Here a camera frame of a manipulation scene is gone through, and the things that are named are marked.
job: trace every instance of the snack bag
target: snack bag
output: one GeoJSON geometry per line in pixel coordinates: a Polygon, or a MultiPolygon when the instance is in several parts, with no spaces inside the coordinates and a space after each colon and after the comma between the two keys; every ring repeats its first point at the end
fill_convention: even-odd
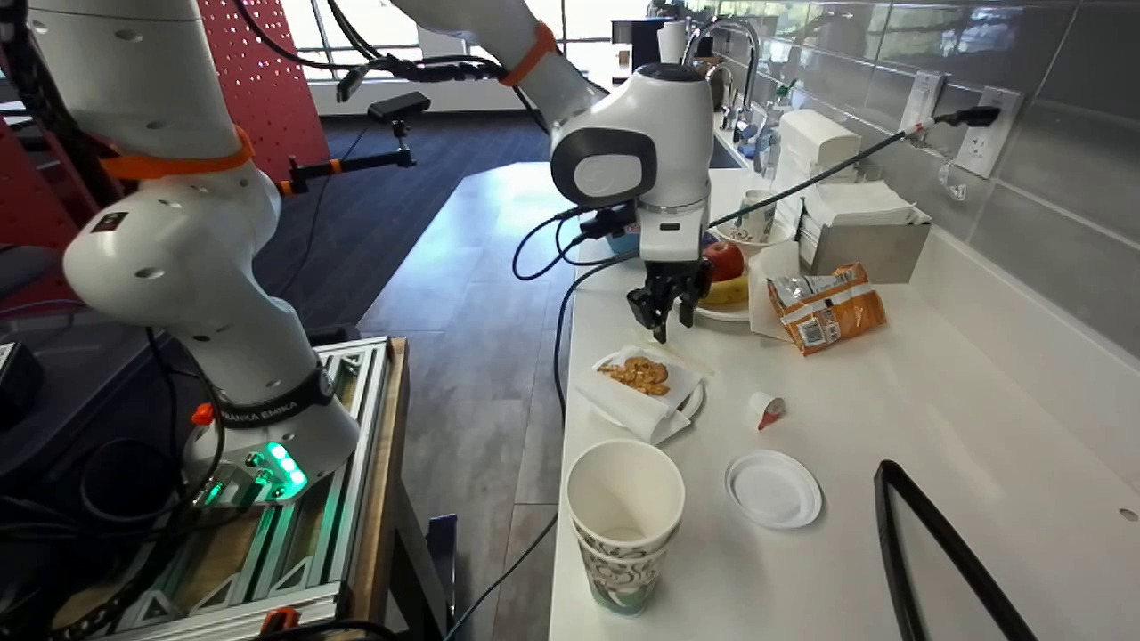
{"type": "Polygon", "coordinates": [[[802,358],[885,326],[883,298],[868,288],[860,263],[843,263],[832,273],[768,278],[768,298],[802,358]]]}

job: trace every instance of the white countertop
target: white countertop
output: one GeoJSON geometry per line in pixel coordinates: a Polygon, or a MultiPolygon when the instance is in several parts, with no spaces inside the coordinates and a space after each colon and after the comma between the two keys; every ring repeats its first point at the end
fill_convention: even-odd
{"type": "MultiPolygon", "coordinates": [[[[711,170],[711,218],[754,181],[749,170],[711,170]]],[[[562,482],[575,451],[625,438],[573,380],[611,351],[653,345],[623,304],[634,286],[636,266],[611,266],[573,298],[562,482]]],[[[710,379],[710,404],[697,429],[666,444],[685,470],[687,510],[662,593],[634,615],[596,606],[571,522],[560,522],[553,641],[898,637],[871,523],[871,473],[885,457],[923,486],[1040,637],[1140,631],[1140,526],[1118,518],[1135,510],[1135,493],[911,286],[879,291],[883,330],[808,360],[790,342],[669,329],[669,358],[710,379]],[[749,391],[783,395],[790,416],[754,435],[742,419],[749,391]],[[721,467],[751,448],[790,451],[814,473],[826,494],[820,523],[754,532],[726,510],[721,467]]]]}

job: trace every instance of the wall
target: wall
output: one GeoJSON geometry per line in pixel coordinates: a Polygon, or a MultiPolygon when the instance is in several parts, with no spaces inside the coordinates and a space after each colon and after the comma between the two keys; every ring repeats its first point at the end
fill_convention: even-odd
{"type": "MultiPolygon", "coordinates": [[[[984,87],[1021,93],[995,177],[947,164],[961,132],[892,146],[865,170],[939,230],[1140,358],[1140,4],[731,4],[763,31],[799,31],[786,75],[808,106],[865,143],[898,127],[915,73],[947,73],[939,110],[984,87]]],[[[718,43],[742,66],[742,38],[718,43]]]]}

